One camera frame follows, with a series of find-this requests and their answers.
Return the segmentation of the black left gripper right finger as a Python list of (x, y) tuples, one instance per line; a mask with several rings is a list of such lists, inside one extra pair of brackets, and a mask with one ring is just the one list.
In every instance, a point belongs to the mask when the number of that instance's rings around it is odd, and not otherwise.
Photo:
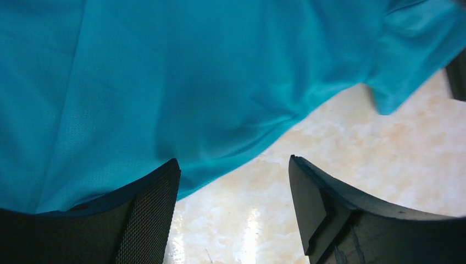
[(290, 157), (289, 180), (310, 263), (465, 263), (463, 217), (387, 202), (303, 157)]

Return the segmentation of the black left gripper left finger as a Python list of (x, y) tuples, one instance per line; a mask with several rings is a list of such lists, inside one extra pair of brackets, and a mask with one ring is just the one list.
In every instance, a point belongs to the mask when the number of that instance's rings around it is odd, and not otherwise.
[(1, 210), (1, 263), (162, 263), (180, 174), (171, 159), (68, 211)]

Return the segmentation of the teal garment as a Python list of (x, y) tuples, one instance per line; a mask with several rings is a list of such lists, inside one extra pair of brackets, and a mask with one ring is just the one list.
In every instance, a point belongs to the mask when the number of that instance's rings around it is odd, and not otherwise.
[(1, 208), (66, 211), (171, 158), (182, 199), (353, 85), (394, 112), (464, 48), (457, 1), (1, 1)]

